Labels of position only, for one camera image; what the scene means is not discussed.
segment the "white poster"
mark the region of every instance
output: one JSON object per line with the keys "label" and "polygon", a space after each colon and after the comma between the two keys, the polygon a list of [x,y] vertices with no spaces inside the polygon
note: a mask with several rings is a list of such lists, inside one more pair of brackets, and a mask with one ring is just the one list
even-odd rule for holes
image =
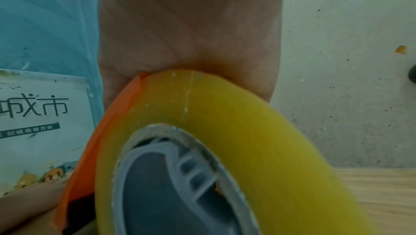
{"label": "white poster", "polygon": [[85,78],[0,70],[0,197],[71,174],[94,130]]}

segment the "wood grain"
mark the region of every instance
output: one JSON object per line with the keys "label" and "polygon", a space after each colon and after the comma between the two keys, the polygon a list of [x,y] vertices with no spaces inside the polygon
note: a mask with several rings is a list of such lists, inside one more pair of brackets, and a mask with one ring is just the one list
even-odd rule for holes
{"label": "wood grain", "polygon": [[[380,231],[380,235],[416,234],[416,170],[336,169]],[[52,227],[53,211],[8,235],[58,235]],[[80,231],[92,235],[91,227]]]}

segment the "gray concrete floor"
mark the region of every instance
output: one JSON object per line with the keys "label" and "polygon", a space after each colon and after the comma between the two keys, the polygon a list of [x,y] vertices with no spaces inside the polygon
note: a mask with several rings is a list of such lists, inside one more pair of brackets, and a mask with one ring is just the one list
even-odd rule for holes
{"label": "gray concrete floor", "polygon": [[271,104],[334,166],[415,167],[415,33],[414,0],[285,0]]}

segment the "yellow tape roll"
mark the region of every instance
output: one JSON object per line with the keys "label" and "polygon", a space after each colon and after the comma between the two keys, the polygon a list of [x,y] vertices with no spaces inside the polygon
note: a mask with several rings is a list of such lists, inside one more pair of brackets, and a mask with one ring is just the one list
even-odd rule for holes
{"label": "yellow tape roll", "polygon": [[130,107],[100,141],[100,235],[114,235],[111,192],[121,149],[150,124],[179,127],[209,148],[238,182],[264,235],[375,234],[319,152],[254,94],[214,75],[170,70],[145,78]]}

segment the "skin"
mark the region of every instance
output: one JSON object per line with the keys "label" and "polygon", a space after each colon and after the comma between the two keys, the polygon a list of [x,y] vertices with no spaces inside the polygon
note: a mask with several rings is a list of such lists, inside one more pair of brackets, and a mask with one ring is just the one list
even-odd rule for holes
{"label": "skin", "polygon": [[[98,64],[107,107],[138,73],[195,69],[269,101],[283,0],[99,0]],[[65,182],[0,199],[0,233],[58,203]]]}

